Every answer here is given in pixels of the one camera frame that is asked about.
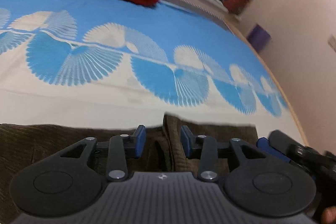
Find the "purple object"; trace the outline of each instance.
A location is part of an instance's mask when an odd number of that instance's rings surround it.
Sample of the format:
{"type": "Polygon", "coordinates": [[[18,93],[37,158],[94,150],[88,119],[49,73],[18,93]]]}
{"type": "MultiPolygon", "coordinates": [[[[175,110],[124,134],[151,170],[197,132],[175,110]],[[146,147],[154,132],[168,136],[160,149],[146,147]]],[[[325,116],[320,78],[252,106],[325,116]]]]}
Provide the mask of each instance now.
{"type": "Polygon", "coordinates": [[[248,42],[257,52],[260,52],[270,39],[271,35],[258,24],[247,37],[248,42]]]}

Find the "folded brown pants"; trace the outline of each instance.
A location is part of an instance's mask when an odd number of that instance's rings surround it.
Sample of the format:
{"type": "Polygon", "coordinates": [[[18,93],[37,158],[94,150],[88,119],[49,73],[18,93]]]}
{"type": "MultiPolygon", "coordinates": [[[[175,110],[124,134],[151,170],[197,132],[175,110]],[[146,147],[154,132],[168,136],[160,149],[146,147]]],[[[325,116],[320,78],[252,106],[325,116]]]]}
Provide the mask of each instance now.
{"type": "MultiPolygon", "coordinates": [[[[257,141],[255,127],[195,124],[165,115],[163,126],[147,128],[147,138],[140,159],[127,160],[129,172],[187,172],[197,173],[198,160],[188,160],[180,143],[180,130],[187,125],[195,134],[212,136],[219,142],[240,138],[252,144],[257,141]]],[[[133,134],[134,130],[103,130],[68,128],[55,125],[19,126],[0,125],[0,223],[10,223],[18,211],[9,195],[9,183],[14,174],[57,151],[82,140],[96,137],[108,141],[114,135],[133,134]]],[[[105,172],[105,161],[100,159],[96,171],[105,172]]],[[[228,173],[225,159],[218,160],[220,175],[228,173]]]]}

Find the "wall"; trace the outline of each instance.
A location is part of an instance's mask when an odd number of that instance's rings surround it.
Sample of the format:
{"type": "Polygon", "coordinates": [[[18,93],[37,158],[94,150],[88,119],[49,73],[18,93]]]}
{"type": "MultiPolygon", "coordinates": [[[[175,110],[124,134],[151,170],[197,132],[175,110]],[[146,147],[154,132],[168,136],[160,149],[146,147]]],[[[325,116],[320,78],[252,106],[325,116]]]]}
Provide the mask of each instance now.
{"type": "Polygon", "coordinates": [[[244,35],[258,23],[272,36],[261,57],[292,104],[310,145],[336,152],[336,0],[253,0],[244,35]]]}

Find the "bed sheet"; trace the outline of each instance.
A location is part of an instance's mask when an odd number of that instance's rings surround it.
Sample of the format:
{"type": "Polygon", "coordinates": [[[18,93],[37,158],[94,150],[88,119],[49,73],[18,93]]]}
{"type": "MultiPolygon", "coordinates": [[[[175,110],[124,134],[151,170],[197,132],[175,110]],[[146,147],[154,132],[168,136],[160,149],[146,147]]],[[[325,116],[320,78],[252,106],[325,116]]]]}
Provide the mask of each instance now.
{"type": "Polygon", "coordinates": [[[250,48],[163,1],[0,0],[0,99],[1,123],[131,128],[170,112],[302,142],[250,48]]]}

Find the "finger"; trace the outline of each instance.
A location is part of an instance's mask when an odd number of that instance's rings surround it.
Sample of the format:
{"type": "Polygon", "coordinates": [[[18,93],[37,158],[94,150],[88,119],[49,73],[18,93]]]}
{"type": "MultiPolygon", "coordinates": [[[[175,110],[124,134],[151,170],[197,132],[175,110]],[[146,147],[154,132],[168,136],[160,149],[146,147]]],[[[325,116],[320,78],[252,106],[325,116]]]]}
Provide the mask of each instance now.
{"type": "Polygon", "coordinates": [[[322,224],[333,224],[336,222],[336,207],[330,207],[324,210],[321,218],[322,224]]]}

